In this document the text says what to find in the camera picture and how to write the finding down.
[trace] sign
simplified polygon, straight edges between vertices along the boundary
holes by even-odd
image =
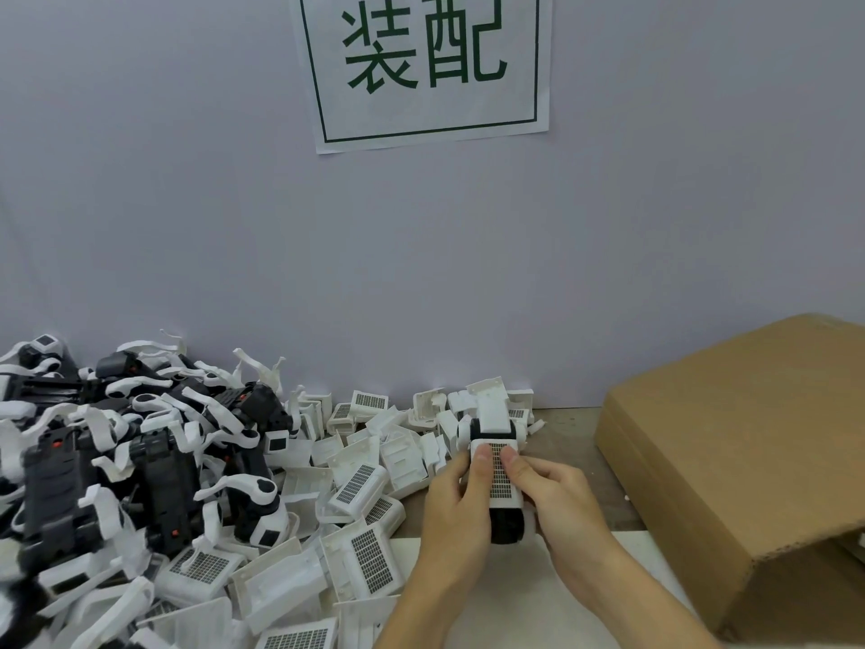
[[[291,0],[319,154],[549,129],[553,0]]]

